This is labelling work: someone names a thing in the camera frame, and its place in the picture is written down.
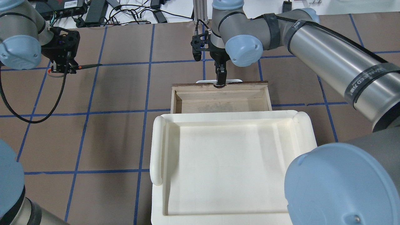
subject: white plastic tray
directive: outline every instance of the white plastic tray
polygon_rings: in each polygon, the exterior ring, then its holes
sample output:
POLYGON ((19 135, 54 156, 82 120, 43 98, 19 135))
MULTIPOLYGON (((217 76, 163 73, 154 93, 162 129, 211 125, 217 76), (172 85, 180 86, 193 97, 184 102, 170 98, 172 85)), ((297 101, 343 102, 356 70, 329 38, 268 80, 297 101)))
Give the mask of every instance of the white plastic tray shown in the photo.
POLYGON ((286 169, 315 147, 310 118, 294 110, 159 116, 152 224, 292 224, 286 169))

